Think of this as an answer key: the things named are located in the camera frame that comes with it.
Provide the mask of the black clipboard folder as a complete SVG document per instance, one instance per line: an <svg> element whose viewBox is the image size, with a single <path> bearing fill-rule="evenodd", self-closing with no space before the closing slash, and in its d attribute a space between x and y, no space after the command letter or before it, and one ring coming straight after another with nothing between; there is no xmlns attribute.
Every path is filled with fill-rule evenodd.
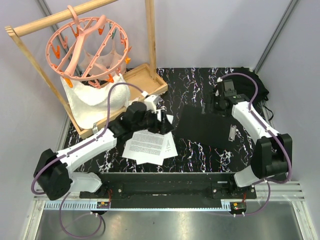
<svg viewBox="0 0 320 240"><path fill-rule="evenodd" d="M175 128L175 136L228 151L234 149L240 123L229 116L202 113L202 109L185 105Z"/></svg>

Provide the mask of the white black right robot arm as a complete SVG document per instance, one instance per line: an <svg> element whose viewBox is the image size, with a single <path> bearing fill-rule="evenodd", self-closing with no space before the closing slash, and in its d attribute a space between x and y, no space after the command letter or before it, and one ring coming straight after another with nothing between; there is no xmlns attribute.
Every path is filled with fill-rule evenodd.
<svg viewBox="0 0 320 240"><path fill-rule="evenodd" d="M238 94L231 79L218 78L217 86L209 95L207 110L230 114L254 141L250 165L236 172L227 185L228 195L239 198L245 189L258 183L288 182L292 174L293 140L272 128L255 110L246 95Z"/></svg>

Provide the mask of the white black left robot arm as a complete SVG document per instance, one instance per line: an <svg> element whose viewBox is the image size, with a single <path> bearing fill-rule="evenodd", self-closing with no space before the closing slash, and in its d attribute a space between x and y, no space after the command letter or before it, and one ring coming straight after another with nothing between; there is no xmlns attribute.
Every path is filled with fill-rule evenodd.
<svg viewBox="0 0 320 240"><path fill-rule="evenodd" d="M108 193L108 186L94 172L77 172L77 168L102 152L115 148L138 131L165 135L174 129L164 110L151 110L136 101L125 112L91 137L60 151L43 151L33 174L31 191L46 195L51 201L68 193L87 192L97 198Z"/></svg>

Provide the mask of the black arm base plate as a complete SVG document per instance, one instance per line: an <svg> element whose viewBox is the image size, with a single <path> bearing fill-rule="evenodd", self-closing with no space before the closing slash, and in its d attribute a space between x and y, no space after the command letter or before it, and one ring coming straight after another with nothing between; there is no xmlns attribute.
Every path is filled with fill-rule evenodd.
<svg viewBox="0 0 320 240"><path fill-rule="evenodd" d="M98 175L102 181L101 189L91 193L81 191L81 199L129 198L133 195L201 195L213 199L257 198L256 189L251 185L237 187L234 174L228 172L112 172Z"/></svg>

